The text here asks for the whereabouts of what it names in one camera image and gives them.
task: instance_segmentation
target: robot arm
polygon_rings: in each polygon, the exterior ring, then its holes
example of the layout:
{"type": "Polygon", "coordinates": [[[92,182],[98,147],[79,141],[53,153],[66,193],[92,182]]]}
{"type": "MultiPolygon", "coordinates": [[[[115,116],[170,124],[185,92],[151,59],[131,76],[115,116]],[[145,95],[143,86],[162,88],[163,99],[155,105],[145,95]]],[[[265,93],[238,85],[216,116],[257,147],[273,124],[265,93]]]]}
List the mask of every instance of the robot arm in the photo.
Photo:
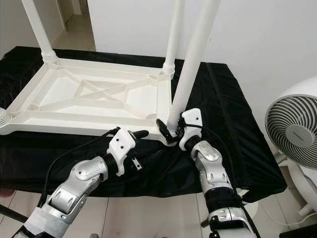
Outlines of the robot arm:
{"type": "Polygon", "coordinates": [[[135,147],[136,137],[147,135],[147,131],[131,133],[120,129],[111,140],[107,154],[76,164],[68,179],[54,191],[42,208],[34,210],[15,237],[63,237],[85,205],[88,195],[108,177],[124,174],[123,162],[135,147]]]}
{"type": "Polygon", "coordinates": [[[199,170],[199,178],[208,208],[211,238],[256,238],[244,210],[241,198],[235,194],[227,172],[222,165],[222,155],[207,141],[201,139],[201,112],[191,109],[181,114],[179,121],[182,139],[179,146],[191,152],[199,170]]]}

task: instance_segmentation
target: black tablecloth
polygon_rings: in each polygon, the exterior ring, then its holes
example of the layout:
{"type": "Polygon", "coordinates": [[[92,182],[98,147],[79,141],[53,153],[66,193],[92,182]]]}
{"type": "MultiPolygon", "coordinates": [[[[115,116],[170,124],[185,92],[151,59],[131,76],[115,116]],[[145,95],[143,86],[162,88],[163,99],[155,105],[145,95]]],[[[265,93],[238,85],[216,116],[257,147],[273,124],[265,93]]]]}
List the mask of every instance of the black tablecloth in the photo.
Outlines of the black tablecloth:
{"type": "MultiPolygon", "coordinates": [[[[161,67],[164,58],[117,55],[86,51],[56,50],[60,58],[91,60],[149,67],[161,67]]],[[[0,61],[0,107],[7,108],[43,64],[38,48],[16,47],[0,61]]],[[[171,82],[174,95],[183,60],[175,62],[171,82]]],[[[234,173],[223,145],[208,132],[203,138],[223,155],[223,164],[243,197],[253,202],[282,192],[286,183],[261,133],[237,80],[225,64],[202,62],[187,105],[200,108],[204,126],[226,143],[234,173]]],[[[0,136],[0,187],[41,192],[50,163],[61,153],[93,139],[93,136],[16,131],[0,136]]],[[[49,191],[69,175],[74,164],[104,153],[109,138],[72,153],[57,164],[49,191]]],[[[111,178],[93,196],[167,197],[201,191],[198,171],[188,152],[178,146],[165,147],[158,141],[141,140],[137,146],[140,172],[126,169],[125,175],[111,178]]]]}

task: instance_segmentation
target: white fan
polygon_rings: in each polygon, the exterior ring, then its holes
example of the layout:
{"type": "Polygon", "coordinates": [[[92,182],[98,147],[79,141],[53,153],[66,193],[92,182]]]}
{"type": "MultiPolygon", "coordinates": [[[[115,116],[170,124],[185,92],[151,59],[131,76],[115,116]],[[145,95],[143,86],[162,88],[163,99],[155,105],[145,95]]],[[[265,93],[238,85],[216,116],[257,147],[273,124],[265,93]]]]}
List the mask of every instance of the white fan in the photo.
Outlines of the white fan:
{"type": "Polygon", "coordinates": [[[304,216],[317,211],[317,77],[291,87],[269,107],[265,125],[298,191],[307,201],[304,216]]]}

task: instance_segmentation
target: tiled floor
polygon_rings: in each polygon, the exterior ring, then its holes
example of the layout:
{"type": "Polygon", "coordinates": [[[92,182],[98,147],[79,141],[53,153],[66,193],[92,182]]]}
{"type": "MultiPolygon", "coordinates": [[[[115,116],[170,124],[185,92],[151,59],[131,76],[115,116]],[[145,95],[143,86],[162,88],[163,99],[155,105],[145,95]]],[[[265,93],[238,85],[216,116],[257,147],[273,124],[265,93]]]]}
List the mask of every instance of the tiled floor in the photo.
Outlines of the tiled floor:
{"type": "MultiPolygon", "coordinates": [[[[88,15],[74,16],[67,24],[68,32],[53,45],[59,49],[95,51],[94,37],[88,15]]],[[[280,194],[260,201],[271,216],[282,223],[302,220],[297,212],[305,205],[291,181],[287,169],[282,172],[288,188],[280,194]]],[[[1,198],[0,203],[25,216],[29,216],[39,199],[38,194],[17,191],[10,198],[1,198]]],[[[97,233],[103,238],[208,238],[210,229],[200,227],[207,217],[203,195],[188,194],[171,198],[88,198],[88,201],[65,238],[88,238],[97,233]]],[[[313,223],[317,216],[300,225],[284,226],[273,222],[261,205],[253,218],[263,238],[276,238],[281,232],[289,231],[313,223]]],[[[8,217],[0,217],[0,238],[11,237],[21,226],[8,217]]]]}

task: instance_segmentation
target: fan grille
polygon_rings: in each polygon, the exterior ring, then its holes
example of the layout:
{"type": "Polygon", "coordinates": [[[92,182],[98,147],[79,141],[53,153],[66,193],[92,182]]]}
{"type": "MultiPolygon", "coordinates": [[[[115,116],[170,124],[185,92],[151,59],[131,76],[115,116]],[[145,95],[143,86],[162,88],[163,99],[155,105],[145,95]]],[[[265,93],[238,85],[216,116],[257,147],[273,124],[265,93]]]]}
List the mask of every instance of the fan grille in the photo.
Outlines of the fan grille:
{"type": "Polygon", "coordinates": [[[294,162],[317,169],[317,100],[310,97],[287,97],[273,104],[267,113],[266,128],[271,140],[294,162]],[[291,143],[286,129],[299,125],[309,131],[313,141],[302,148],[291,143]]]}

